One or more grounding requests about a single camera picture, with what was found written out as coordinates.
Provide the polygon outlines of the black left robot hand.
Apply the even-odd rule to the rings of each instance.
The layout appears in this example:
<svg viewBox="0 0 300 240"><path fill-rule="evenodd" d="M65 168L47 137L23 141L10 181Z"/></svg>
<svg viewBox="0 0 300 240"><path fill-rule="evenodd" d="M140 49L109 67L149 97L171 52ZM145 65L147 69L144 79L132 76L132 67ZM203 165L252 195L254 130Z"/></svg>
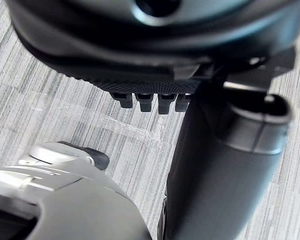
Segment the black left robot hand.
<svg viewBox="0 0 300 240"><path fill-rule="evenodd" d="M300 0L9 0L24 47L48 67L150 112L185 114L166 182L161 240L234 240L287 141Z"/></svg>

